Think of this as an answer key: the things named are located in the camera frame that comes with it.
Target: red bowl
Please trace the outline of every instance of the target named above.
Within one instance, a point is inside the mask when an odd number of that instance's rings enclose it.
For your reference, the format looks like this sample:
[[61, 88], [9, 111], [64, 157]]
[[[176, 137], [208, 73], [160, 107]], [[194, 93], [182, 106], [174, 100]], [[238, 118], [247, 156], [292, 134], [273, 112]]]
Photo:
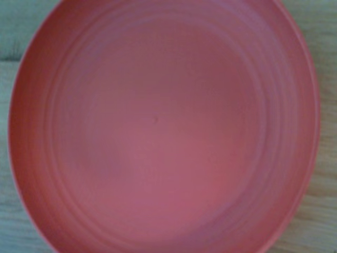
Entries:
[[280, 1], [61, 1], [21, 62], [9, 155], [58, 252], [265, 252], [320, 127]]

